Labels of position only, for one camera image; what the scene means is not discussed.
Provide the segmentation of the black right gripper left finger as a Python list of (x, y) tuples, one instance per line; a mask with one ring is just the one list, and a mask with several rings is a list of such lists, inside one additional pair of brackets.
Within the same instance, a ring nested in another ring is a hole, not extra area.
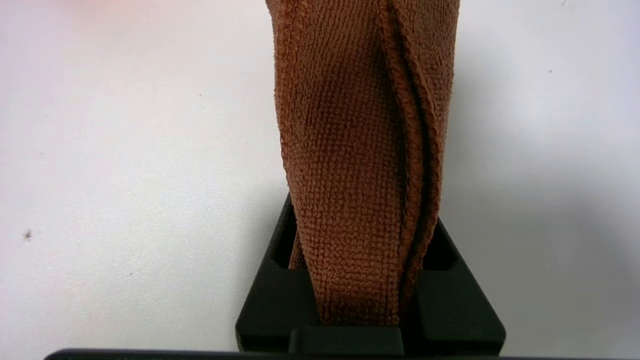
[(291, 269), (297, 219), (286, 196), (253, 284), (235, 322), (238, 350), (288, 353), (294, 330), (320, 325), (306, 269)]

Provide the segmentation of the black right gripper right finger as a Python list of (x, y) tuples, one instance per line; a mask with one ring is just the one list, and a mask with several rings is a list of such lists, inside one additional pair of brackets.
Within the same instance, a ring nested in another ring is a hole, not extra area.
[(498, 356), (506, 329), (438, 221), (401, 326), (408, 356)]

